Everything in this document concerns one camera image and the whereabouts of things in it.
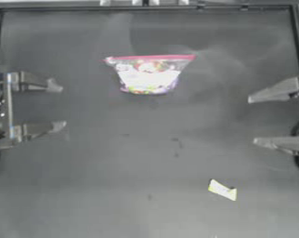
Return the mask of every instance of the ziplock bag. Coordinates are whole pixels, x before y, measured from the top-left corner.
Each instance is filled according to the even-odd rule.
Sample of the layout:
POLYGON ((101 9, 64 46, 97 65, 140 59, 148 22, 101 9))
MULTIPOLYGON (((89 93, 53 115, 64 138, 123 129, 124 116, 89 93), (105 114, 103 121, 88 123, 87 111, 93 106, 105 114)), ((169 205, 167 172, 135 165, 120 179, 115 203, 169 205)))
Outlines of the ziplock bag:
POLYGON ((171 91, 179 83, 179 75, 195 55, 108 57, 104 61, 115 67, 121 91, 143 95, 159 95, 171 91))

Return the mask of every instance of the dark gray surface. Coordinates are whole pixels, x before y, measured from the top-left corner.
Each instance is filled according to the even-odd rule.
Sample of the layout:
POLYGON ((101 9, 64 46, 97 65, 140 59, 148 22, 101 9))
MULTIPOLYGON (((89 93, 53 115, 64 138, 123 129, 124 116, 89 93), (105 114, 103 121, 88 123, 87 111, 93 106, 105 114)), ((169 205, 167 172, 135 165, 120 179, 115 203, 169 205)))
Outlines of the dark gray surface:
POLYGON ((299 237, 299 170, 252 145, 288 135, 299 100, 247 104, 299 72, 287 12, 8 13, 0 62, 65 88, 17 95, 16 119, 68 121, 5 152, 0 238, 299 237), (121 93, 101 61, 187 53, 161 97, 121 93), (209 179, 237 187, 236 202, 209 179))

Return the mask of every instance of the plastic bag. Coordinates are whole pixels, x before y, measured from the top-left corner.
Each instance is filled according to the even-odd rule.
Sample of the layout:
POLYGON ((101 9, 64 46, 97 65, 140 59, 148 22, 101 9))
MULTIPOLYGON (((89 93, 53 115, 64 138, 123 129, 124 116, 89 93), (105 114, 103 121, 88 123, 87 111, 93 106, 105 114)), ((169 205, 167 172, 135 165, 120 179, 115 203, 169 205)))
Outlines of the plastic bag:
POLYGON ((133 94, 157 95, 171 91, 179 75, 195 55, 108 57, 120 77, 121 91, 133 94))

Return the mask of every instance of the metal frame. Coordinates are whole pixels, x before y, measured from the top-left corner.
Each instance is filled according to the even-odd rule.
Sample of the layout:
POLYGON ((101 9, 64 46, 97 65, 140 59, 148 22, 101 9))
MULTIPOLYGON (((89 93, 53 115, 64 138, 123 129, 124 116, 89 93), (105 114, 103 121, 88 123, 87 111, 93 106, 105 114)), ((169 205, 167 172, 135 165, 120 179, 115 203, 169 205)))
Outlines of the metal frame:
POLYGON ((153 11, 153 10, 199 10, 201 12, 217 11, 280 11, 289 12, 289 22, 292 27, 293 43, 296 46, 296 56, 299 63, 299 5, 297 4, 209 4, 200 0, 167 0, 119 1, 103 0, 97 2, 37 2, 37 3, 1 3, 0 4, 0 33, 2 18, 6 11, 153 11))

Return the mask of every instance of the small label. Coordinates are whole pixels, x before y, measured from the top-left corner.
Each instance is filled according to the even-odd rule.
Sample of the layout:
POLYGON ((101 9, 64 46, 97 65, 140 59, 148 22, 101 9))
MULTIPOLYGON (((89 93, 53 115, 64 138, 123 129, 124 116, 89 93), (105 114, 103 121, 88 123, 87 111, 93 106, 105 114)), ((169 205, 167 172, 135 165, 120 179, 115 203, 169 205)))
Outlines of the small label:
POLYGON ((212 193, 215 193, 215 194, 217 194, 217 195, 231 199, 232 201, 235 201, 237 199, 237 189, 227 188, 224 185, 221 185, 213 179, 211 180, 208 190, 212 193))

